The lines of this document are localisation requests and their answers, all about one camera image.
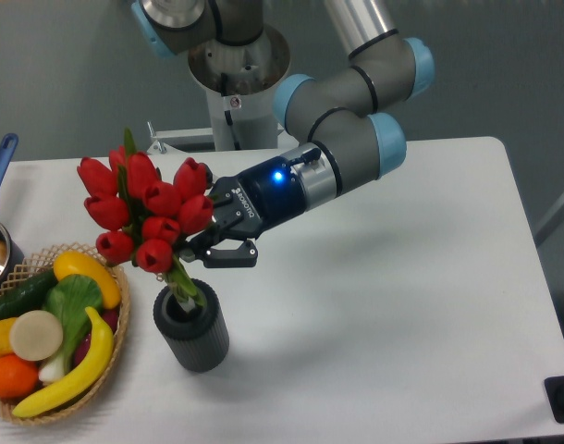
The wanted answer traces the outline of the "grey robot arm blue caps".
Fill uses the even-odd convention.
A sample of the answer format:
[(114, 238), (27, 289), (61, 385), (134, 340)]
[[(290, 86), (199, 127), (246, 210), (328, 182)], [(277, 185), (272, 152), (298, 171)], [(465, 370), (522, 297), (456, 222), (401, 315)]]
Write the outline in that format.
[(212, 188), (214, 223), (177, 248), (185, 262), (251, 267), (265, 231), (398, 168), (407, 143), (386, 113), (425, 91), (435, 62), (402, 38), (382, 1), (328, 1), (349, 66), (327, 80), (291, 74), (288, 43), (260, 1), (136, 1), (131, 10), (153, 50), (186, 54), (204, 89), (218, 151), (297, 146)]

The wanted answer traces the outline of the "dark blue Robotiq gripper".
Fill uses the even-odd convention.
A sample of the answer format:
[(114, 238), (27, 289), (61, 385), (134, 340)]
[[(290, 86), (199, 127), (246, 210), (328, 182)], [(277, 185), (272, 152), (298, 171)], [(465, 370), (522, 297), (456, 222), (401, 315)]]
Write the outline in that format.
[[(205, 167), (205, 191), (214, 199), (215, 235), (203, 232), (186, 241), (178, 256), (206, 268), (249, 268), (258, 260), (252, 240), (306, 211), (305, 191), (281, 156), (233, 177), (217, 179)], [(242, 241), (235, 249), (217, 249), (218, 240)]]

